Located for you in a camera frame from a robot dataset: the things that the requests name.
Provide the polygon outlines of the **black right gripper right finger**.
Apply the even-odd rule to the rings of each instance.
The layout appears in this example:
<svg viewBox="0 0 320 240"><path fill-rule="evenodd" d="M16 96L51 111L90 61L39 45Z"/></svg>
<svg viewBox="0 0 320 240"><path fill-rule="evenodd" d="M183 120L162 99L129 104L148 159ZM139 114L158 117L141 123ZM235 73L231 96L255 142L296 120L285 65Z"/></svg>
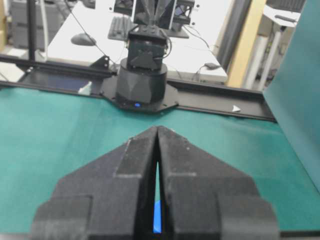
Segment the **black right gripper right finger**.
<svg viewBox="0 0 320 240"><path fill-rule="evenodd" d="M272 205L253 178L160 126L162 231L171 240L277 240Z"/></svg>

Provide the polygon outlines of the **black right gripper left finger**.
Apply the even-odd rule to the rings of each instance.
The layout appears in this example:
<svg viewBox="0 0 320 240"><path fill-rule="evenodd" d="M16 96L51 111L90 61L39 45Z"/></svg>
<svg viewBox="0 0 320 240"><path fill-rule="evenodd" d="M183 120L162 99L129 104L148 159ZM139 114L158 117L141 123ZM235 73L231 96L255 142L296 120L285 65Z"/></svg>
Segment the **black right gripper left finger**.
<svg viewBox="0 0 320 240"><path fill-rule="evenodd" d="M153 230L157 128L60 178L33 218L32 240L135 240Z"/></svg>

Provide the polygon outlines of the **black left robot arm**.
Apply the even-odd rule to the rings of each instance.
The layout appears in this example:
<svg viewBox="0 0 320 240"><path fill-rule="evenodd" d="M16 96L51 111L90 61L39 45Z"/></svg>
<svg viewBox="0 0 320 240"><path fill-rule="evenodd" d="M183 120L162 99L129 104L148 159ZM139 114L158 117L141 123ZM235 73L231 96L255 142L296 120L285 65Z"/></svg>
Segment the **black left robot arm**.
<svg viewBox="0 0 320 240"><path fill-rule="evenodd" d="M127 34L128 55L121 60L115 99L122 107L156 112L167 88L168 68L163 63L172 51L166 30L172 27L175 0L136 0Z"/></svg>

